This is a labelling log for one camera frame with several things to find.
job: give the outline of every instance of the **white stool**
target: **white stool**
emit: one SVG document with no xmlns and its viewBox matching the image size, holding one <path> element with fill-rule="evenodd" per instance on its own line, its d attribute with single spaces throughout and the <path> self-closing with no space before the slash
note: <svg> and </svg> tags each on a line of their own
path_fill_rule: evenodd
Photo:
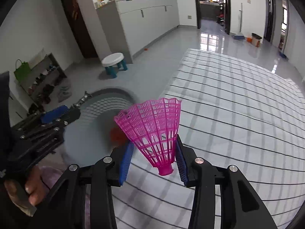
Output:
<svg viewBox="0 0 305 229">
<path fill-rule="evenodd" d="M 112 78 L 116 78 L 116 74 L 112 67 L 115 64 L 117 64 L 118 68 L 121 68 L 122 64 L 123 70 L 127 70 L 126 61 L 124 59 L 123 53 L 113 53 L 102 60 L 102 65 L 105 67 L 107 75 L 111 75 Z"/>
</svg>

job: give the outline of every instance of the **gray basket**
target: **gray basket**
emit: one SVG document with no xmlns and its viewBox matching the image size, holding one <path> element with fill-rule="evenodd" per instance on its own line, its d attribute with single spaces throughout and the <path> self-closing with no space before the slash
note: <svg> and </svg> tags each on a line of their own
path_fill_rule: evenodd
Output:
<svg viewBox="0 0 305 229">
<path fill-rule="evenodd" d="M 102 89 L 91 95 L 80 107 L 80 118 L 65 129 L 66 164 L 83 167 L 109 156 L 113 148 L 110 130 L 116 126 L 113 117 L 136 103 L 129 92 L 117 88 Z"/>
</svg>

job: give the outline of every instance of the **glossy floor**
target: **glossy floor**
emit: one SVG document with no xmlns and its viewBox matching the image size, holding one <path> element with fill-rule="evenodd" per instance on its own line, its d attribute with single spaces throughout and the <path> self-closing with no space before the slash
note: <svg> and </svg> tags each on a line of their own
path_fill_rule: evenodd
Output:
<svg viewBox="0 0 305 229">
<path fill-rule="evenodd" d="M 246 41 L 234 40 L 225 34 L 223 27 L 213 21 L 202 21 L 201 30 L 179 26 L 149 47 L 128 65 L 127 71 L 118 71 L 117 78 L 106 75 L 98 59 L 86 59 L 71 65 L 65 73 L 72 83 L 73 95 L 60 103 L 70 106 L 83 96 L 104 87 L 123 87 L 136 94 L 139 101 L 156 99 L 178 69 L 180 60 L 188 48 L 208 50 L 246 60 L 273 70 L 283 78 L 291 78 L 305 92 L 300 73 L 287 60 L 281 58 L 278 49 L 266 40 L 260 48 Z M 57 107 L 56 92 L 52 93 L 47 110 Z"/>
</svg>

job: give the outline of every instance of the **brown door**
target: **brown door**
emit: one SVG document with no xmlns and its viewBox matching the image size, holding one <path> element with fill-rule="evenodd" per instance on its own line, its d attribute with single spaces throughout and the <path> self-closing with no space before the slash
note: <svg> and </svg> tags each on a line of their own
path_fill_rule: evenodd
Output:
<svg viewBox="0 0 305 229">
<path fill-rule="evenodd" d="M 89 36 L 86 24 L 83 21 L 77 0 L 61 0 L 61 2 L 83 57 L 85 59 L 97 58 L 97 53 Z"/>
</svg>

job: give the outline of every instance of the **human hand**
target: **human hand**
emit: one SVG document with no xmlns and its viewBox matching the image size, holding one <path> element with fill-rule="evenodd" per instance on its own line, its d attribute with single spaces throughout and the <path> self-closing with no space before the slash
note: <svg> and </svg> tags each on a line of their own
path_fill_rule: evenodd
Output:
<svg viewBox="0 0 305 229">
<path fill-rule="evenodd" d="M 11 201 L 29 216 L 33 216 L 36 211 L 34 206 L 39 204 L 46 195 L 46 189 L 40 176 L 40 169 L 37 166 L 33 167 L 24 187 L 25 191 L 29 194 L 29 197 L 15 180 L 6 180 L 4 182 L 4 186 Z"/>
</svg>

